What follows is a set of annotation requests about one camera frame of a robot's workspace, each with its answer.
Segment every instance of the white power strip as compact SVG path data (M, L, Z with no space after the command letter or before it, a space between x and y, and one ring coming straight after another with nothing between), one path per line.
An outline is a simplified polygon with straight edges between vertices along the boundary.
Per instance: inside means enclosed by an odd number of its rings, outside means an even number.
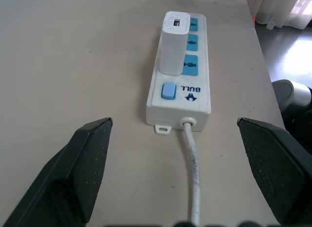
M185 58L181 60L181 75L166 75L160 71L165 23L160 36L146 104L146 122L155 126L157 134L168 135L172 128L183 129L185 122L192 124L192 131L202 131L211 113L206 17L189 15L190 30Z

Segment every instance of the power cord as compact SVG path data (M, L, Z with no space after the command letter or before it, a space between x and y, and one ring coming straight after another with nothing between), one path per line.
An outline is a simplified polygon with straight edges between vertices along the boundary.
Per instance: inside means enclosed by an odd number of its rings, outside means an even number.
M185 122L183 124L185 137L188 144L188 153L191 159L192 165L192 214L191 222L199 226L200 223L200 176L199 176L199 161L196 151L194 138L192 135L192 124Z

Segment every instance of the curtain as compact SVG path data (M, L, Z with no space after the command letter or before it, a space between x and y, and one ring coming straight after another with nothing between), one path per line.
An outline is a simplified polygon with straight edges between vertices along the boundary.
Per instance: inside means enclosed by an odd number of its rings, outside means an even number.
M258 23L304 29L312 19L312 0L247 0Z

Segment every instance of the table surface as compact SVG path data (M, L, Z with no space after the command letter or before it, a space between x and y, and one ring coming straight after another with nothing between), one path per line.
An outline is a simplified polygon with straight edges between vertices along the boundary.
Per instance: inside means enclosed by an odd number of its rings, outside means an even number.
M158 136L145 105L167 11L207 18L212 114L194 133L201 223L277 223L236 126L283 127L246 0L0 0L0 224L87 122L112 117L89 227L188 217L183 132Z

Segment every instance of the blue switch button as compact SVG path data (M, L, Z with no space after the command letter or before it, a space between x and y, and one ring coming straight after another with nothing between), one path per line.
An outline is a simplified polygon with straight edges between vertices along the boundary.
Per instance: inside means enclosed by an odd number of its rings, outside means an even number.
M162 85L161 97L163 99L173 100L176 98L176 84L167 82Z

